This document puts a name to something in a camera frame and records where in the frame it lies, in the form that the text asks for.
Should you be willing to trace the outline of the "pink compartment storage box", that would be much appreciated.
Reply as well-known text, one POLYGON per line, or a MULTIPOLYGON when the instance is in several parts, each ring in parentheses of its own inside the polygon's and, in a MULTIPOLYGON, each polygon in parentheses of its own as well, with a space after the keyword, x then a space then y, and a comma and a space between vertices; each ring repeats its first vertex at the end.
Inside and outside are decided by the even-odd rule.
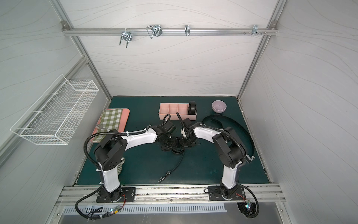
POLYGON ((190 119, 196 120, 197 112, 189 114, 189 103, 160 103, 158 116, 160 120, 163 120, 167 114, 171 116, 170 120, 179 120, 176 113, 179 113, 183 120, 190 119))

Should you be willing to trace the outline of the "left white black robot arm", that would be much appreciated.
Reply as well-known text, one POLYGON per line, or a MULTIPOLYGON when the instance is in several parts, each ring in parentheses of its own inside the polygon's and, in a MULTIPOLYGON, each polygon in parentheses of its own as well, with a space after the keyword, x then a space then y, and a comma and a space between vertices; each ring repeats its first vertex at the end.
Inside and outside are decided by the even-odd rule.
POLYGON ((83 148, 87 159, 100 172, 99 200, 117 202, 124 198, 117 167, 126 150, 155 142, 158 142, 163 149, 171 150, 177 146, 176 140, 171 137, 174 130, 175 125, 170 121, 165 121, 158 126, 149 125, 140 131, 118 132, 113 129, 89 136, 83 148), (98 136, 103 136, 103 139, 94 150, 95 158, 92 158, 87 146, 91 139, 98 136))

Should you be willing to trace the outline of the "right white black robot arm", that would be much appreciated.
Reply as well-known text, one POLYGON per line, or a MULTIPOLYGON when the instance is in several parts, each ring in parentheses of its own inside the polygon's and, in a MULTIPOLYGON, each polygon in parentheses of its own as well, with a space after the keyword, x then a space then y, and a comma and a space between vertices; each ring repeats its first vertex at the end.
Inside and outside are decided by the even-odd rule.
POLYGON ((223 164, 223 176, 220 184, 221 196, 225 200, 234 198, 239 187, 240 168, 247 163, 246 149, 240 137, 231 127, 220 129, 203 123, 192 123, 190 119, 180 120, 184 140, 193 143, 204 139, 215 145, 219 159, 223 164))

